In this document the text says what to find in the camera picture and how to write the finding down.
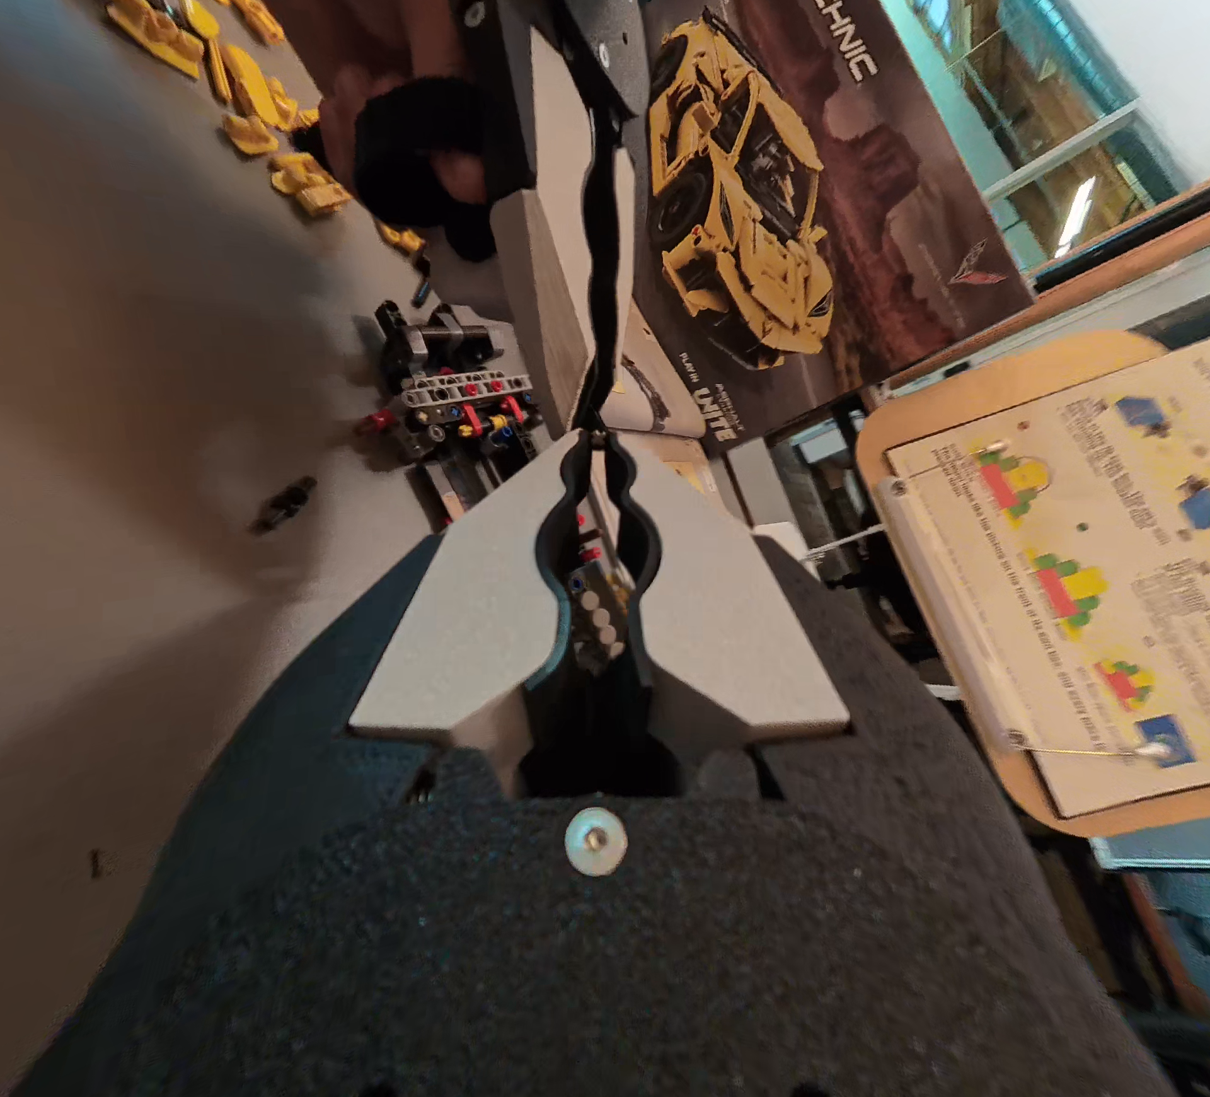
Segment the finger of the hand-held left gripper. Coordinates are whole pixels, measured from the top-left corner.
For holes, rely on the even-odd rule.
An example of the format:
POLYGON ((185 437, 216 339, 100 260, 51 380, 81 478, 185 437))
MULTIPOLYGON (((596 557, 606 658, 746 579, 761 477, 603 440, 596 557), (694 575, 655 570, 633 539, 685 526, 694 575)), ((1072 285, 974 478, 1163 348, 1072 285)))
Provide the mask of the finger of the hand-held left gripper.
POLYGON ((631 150, 623 144, 614 152, 614 214, 617 233, 614 276, 609 294, 594 294, 594 331, 597 337, 597 428, 617 429, 623 420, 618 404, 625 398, 621 385, 627 319, 630 315, 634 268, 637 259, 639 171, 631 150))
POLYGON ((593 397, 603 337, 584 205, 597 144, 563 54, 536 29, 519 54, 530 75, 536 183, 498 201, 492 227, 514 333, 547 428, 569 434, 593 397))

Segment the pile of yellow lego pieces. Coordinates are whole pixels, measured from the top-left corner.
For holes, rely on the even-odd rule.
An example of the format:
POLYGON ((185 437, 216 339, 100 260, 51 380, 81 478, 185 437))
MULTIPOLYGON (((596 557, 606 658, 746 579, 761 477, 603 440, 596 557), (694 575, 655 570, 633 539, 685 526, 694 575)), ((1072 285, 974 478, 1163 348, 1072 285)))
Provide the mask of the pile of yellow lego pieces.
POLYGON ((352 196, 321 165, 320 115, 278 76, 229 42, 222 24, 265 49, 284 48, 284 30, 265 0, 101 0, 109 27, 150 60, 207 83, 220 107, 220 132, 248 162, 263 162, 272 189, 309 221, 340 216, 352 196))

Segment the wooden clipboard board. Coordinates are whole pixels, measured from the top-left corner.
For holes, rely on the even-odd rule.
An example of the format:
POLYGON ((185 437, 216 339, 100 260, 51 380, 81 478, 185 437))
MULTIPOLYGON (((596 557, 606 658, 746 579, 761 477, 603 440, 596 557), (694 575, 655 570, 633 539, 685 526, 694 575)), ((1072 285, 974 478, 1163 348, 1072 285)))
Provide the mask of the wooden clipboard board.
MULTIPOLYGON (((1078 385, 1164 358, 1156 339, 1129 331, 1081 333, 1041 348, 1012 354, 946 379, 909 397, 890 400, 869 413, 856 444, 859 471, 870 489, 894 475, 891 450, 974 420, 1019 410, 1037 398, 1065 394, 1078 385)), ((1004 753, 973 726, 985 756, 1013 803, 1038 824, 1074 838, 1117 838, 1207 821, 1206 787, 1118 805, 1083 817, 1060 817, 1035 763, 1026 754, 1004 753)))

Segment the grey lego car chassis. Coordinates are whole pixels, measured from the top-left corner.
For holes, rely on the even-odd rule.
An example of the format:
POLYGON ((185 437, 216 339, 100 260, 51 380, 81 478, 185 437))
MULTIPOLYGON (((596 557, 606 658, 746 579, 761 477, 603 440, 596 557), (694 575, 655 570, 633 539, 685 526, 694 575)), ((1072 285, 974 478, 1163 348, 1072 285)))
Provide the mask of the grey lego car chassis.
MULTIPOLYGON (((398 462, 443 533, 548 449, 539 398, 526 373, 501 367, 504 325, 455 306, 413 322, 392 300, 373 319, 369 342, 385 401, 357 432, 398 462)), ((623 658, 633 588, 617 553, 618 509, 606 493, 605 459, 596 453, 578 508, 576 558, 565 576, 572 653, 593 676, 623 658)))

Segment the lego instruction booklet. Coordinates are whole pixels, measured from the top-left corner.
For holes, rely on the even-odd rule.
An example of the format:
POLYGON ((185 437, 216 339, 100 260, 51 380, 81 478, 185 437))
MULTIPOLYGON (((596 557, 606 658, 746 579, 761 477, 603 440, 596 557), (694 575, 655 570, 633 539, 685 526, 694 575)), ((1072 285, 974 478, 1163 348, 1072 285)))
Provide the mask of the lego instruction booklet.
POLYGON ((707 431, 673 363, 642 325, 627 330, 618 379, 602 417, 608 428, 623 432, 703 440, 707 431))

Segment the black flanged lego pin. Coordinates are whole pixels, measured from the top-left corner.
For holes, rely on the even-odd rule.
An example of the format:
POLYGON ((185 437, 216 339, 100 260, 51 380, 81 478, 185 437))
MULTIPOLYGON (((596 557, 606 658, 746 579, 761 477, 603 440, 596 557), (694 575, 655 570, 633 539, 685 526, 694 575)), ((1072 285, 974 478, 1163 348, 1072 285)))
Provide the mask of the black flanged lego pin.
POLYGON ((314 477, 302 477, 287 484, 281 492, 266 499, 254 517, 250 529, 253 536, 268 536, 294 520, 311 502, 318 481, 314 477))

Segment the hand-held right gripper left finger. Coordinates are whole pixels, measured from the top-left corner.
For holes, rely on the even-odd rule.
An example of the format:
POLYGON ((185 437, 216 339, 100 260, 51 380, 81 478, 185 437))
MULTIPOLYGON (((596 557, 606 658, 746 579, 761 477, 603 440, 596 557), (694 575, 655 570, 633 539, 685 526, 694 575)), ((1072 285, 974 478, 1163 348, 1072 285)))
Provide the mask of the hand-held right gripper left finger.
POLYGON ((533 745, 525 683, 560 631, 556 593, 539 573, 539 527, 568 486, 568 434, 449 526, 351 716, 351 732, 481 753, 507 797, 533 745))

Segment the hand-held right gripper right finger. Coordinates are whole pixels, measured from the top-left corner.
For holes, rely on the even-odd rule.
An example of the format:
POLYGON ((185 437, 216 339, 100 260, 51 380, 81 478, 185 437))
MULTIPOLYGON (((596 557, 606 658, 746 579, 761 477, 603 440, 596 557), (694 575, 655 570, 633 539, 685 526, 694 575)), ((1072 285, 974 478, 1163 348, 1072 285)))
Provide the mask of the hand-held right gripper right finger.
POLYGON ((651 735, 689 771, 844 734, 851 713, 752 532, 623 435, 614 478, 623 524, 646 545, 631 622, 651 735))

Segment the lego set box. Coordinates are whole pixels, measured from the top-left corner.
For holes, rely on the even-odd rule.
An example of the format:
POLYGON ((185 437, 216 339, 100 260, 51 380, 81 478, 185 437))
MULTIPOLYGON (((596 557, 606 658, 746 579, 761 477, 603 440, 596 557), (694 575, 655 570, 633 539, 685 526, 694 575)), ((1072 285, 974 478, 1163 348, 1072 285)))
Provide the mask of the lego set box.
POLYGON ((882 0, 652 0, 634 299, 709 453, 1032 303, 882 0))

